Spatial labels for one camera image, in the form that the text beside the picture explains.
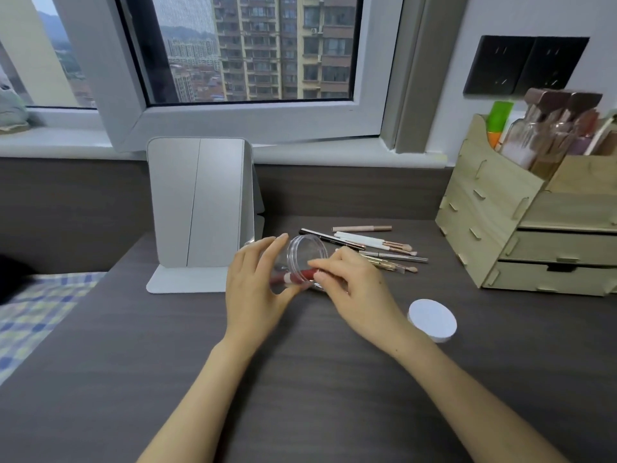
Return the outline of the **white window sash frame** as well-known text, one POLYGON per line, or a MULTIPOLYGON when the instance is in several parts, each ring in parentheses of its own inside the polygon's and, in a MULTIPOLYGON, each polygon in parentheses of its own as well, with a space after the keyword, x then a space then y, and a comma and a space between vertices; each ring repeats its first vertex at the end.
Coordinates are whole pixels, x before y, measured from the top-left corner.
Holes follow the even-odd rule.
POLYGON ((353 100, 149 106, 116 0, 53 0, 117 152, 164 136, 279 145, 379 136, 405 0, 363 0, 353 100))

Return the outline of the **person's right hand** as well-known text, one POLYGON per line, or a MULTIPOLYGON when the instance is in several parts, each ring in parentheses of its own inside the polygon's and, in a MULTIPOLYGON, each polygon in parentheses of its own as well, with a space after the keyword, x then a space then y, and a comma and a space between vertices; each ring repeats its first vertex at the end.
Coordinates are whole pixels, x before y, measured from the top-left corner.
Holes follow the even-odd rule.
POLYGON ((336 310, 362 338, 395 357, 411 325, 380 271, 347 247, 336 250, 327 259, 311 260, 309 265, 346 281, 349 300, 335 306, 336 310))

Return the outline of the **person's left hand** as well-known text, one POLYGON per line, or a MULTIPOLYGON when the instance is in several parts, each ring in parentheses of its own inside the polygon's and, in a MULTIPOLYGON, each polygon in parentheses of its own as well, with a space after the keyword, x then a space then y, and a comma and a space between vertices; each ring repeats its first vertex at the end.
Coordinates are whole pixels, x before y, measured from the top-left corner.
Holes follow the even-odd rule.
POLYGON ((270 276, 274 261, 289 240, 283 233, 238 250, 229 265, 226 287, 227 329, 224 342, 253 355, 277 326, 284 311, 274 311, 270 276))

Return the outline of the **white cosmetic tube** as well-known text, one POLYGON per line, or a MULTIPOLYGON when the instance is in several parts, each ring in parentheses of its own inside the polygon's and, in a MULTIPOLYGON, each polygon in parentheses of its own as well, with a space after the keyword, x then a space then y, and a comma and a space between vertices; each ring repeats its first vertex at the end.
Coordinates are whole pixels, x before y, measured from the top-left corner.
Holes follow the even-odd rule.
POLYGON ((604 118, 599 128, 594 132, 592 139, 585 149, 583 155, 592 155, 600 142, 606 137, 610 128, 617 122, 617 108, 613 108, 608 115, 604 118))

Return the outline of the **red lipstick tube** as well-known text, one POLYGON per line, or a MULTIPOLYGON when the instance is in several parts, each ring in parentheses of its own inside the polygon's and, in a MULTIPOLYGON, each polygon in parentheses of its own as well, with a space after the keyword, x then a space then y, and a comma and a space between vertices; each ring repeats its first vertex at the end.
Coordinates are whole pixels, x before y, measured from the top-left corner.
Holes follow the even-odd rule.
POLYGON ((311 285, 315 282, 314 276, 319 269, 310 268, 307 270, 293 271, 284 270, 282 272, 274 272, 270 277, 270 285, 311 285))

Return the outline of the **person's left forearm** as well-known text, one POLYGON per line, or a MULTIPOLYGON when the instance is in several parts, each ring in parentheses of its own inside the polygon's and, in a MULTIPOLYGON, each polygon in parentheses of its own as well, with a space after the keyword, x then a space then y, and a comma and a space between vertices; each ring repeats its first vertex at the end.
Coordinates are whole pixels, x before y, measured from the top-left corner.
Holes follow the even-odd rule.
POLYGON ((265 338, 227 333, 136 463, 213 463, 230 405, 265 338))

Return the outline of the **clear plastic jar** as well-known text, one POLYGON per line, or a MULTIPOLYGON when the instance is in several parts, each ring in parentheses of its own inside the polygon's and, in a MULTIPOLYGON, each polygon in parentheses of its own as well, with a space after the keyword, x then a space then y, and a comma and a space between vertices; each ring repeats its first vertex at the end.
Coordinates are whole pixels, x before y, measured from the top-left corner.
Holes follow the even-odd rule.
MULTIPOLYGON (((309 262, 314 259, 327 259, 329 257, 325 243, 313 235, 298 235, 291 238, 277 255, 272 274, 274 272, 282 272, 284 270, 307 270, 312 268, 309 262)), ((304 285, 303 289, 310 289, 315 286, 315 282, 311 285, 304 285)), ((274 293, 280 293, 285 285, 271 286, 274 293)))

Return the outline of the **black eyeliner pen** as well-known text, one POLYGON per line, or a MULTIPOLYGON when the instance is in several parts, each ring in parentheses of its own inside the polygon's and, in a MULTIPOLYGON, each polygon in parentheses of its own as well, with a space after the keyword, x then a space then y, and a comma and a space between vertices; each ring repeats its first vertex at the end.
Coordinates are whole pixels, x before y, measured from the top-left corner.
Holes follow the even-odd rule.
POLYGON ((349 248, 351 248, 353 250, 356 250, 356 251, 360 251, 360 250, 365 250, 366 249, 366 247, 363 244, 358 244, 358 243, 355 243, 355 242, 345 241, 345 240, 342 240, 341 238, 338 238, 336 236, 331 236, 331 235, 328 235, 328 234, 324 234, 324 233, 320 233, 320 232, 312 231, 312 230, 307 230, 307 229, 304 229, 304 228, 301 228, 298 231, 298 234, 299 235, 313 235, 313 236, 317 237, 319 240, 321 240, 323 242, 327 242, 327 243, 330 243, 330 244, 333 244, 333 245, 336 245, 336 246, 339 246, 339 247, 347 246, 347 247, 349 247, 349 248))

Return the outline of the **white folding standing mirror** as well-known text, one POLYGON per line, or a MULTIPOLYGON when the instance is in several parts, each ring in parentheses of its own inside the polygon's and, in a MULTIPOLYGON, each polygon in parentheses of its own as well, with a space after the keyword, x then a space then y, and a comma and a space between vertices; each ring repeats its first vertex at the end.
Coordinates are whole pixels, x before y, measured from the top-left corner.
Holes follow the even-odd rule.
POLYGON ((158 256, 148 293, 225 292, 236 252, 264 230, 251 144, 153 138, 146 155, 158 256))

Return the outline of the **gold handled makeup brush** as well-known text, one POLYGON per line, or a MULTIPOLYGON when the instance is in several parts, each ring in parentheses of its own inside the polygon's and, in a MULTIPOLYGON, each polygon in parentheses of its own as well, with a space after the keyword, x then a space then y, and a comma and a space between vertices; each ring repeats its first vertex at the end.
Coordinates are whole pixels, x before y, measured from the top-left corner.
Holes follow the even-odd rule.
POLYGON ((396 273, 406 273, 406 272, 418 273, 418 269, 416 267, 403 266, 400 264, 390 263, 386 261, 377 261, 373 259, 370 259, 369 262, 380 270, 396 272, 396 273))

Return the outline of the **brown capped glass bottle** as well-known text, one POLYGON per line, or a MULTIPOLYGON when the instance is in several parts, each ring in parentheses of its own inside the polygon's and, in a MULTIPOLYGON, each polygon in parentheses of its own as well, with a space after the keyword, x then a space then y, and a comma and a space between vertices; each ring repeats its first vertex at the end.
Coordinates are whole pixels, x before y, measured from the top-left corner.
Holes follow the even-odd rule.
POLYGON ((547 119, 534 144, 536 156, 529 171, 543 180, 555 173, 567 155, 568 147, 574 139, 575 120, 586 110, 597 109, 603 95, 597 92, 570 91, 565 106, 556 118, 547 119))
POLYGON ((514 121, 499 150, 501 156, 528 170, 536 153, 531 150, 531 139, 537 125, 554 109, 554 91, 530 88, 524 97, 528 105, 525 115, 514 121))

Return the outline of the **grey plush toy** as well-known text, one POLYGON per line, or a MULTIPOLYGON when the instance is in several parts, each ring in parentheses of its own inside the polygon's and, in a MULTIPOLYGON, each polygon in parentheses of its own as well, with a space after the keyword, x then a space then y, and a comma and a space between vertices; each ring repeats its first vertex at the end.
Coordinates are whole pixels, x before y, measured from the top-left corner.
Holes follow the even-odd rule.
POLYGON ((0 68, 0 136, 30 129, 28 109, 0 68))

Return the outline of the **black wall socket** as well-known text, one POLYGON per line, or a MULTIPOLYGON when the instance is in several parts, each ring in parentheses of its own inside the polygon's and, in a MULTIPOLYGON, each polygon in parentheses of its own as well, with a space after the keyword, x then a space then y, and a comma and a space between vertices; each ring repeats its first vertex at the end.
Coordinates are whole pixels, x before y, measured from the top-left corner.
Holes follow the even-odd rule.
POLYGON ((463 94, 512 95, 534 42, 530 36, 482 36, 463 94))
POLYGON ((589 37, 536 37, 513 96, 522 97, 532 87, 566 88, 589 40, 589 37))

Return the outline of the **light wooden desk organizer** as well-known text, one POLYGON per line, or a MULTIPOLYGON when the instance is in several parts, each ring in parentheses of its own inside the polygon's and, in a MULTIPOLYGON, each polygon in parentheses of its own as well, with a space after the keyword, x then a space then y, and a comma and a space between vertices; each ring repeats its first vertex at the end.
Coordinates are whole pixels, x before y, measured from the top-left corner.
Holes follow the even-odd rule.
POLYGON ((474 115, 436 224, 477 287, 617 294, 617 151, 545 181, 493 150, 474 115))

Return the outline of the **blue checked bed sheet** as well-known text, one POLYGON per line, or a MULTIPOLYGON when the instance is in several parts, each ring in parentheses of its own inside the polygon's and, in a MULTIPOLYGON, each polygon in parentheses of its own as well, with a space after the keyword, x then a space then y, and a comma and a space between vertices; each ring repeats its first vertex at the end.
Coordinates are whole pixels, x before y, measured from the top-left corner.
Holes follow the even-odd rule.
POLYGON ((0 305, 0 386, 106 274, 35 275, 0 305))

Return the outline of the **white round lid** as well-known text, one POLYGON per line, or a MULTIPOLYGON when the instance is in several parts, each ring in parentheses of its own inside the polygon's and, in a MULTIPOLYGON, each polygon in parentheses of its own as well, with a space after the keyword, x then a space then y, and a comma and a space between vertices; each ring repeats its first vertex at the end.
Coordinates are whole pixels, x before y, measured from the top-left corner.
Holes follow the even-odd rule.
POLYGON ((435 343, 451 340, 458 329, 454 314, 443 304, 430 299, 413 301, 408 308, 407 319, 435 343))

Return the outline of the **person's right forearm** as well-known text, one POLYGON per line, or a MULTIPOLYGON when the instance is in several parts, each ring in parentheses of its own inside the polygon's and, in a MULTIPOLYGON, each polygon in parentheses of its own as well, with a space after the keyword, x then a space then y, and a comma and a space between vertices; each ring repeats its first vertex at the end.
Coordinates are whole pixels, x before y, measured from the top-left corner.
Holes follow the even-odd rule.
POLYGON ((419 330, 407 325, 387 333, 380 348, 427 393, 474 463, 569 463, 419 330))

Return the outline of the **white handled makeup brush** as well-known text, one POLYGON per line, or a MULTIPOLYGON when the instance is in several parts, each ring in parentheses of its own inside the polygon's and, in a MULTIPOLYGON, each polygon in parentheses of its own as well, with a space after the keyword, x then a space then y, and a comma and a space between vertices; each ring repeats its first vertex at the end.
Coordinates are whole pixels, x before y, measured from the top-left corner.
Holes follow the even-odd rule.
POLYGON ((377 239, 377 238, 372 238, 369 236, 362 236, 359 234, 352 234, 352 233, 337 232, 334 234, 334 236, 341 238, 342 240, 355 242, 358 244, 369 244, 371 242, 376 242, 378 244, 382 244, 382 243, 398 244, 395 242, 390 242, 390 241, 386 241, 382 239, 377 239))
POLYGON ((392 253, 405 255, 405 256, 416 256, 418 254, 418 252, 412 250, 411 245, 408 245, 408 244, 388 244, 388 243, 378 244, 376 242, 371 242, 369 244, 361 244, 361 245, 363 246, 365 250, 373 250, 375 252, 390 251, 392 253))

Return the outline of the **pink cosmetic bottle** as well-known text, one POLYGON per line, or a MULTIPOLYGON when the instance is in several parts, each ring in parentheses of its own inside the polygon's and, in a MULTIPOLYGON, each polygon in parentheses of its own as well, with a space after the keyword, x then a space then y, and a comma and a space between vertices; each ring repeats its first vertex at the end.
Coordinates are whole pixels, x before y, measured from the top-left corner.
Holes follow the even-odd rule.
POLYGON ((583 112, 576 120, 573 127, 574 139, 571 141, 567 155, 583 155, 589 147, 595 134, 599 112, 597 109, 589 109, 583 112))

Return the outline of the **green orange bottle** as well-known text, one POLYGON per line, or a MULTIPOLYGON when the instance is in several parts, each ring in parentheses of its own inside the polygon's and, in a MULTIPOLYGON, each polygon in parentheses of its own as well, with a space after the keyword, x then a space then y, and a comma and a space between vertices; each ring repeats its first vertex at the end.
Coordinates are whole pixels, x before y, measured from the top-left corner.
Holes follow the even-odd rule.
POLYGON ((492 149, 496 149, 511 114, 514 102, 496 100, 486 118, 487 140, 492 149))

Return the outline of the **silver handled makeup brush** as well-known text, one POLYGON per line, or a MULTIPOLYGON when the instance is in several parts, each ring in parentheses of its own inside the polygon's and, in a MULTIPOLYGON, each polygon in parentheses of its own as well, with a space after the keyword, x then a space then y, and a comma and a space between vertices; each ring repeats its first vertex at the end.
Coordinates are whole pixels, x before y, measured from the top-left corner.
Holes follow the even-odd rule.
POLYGON ((425 258, 425 257, 419 257, 419 256, 413 256, 413 255, 407 255, 407 254, 398 254, 398 253, 391 252, 391 251, 374 252, 374 251, 369 251, 369 250, 361 250, 359 251, 359 254, 362 256, 374 257, 374 258, 379 258, 379 259, 399 260, 399 261, 415 262, 415 263, 421 263, 421 264, 427 264, 429 262, 428 258, 425 258))

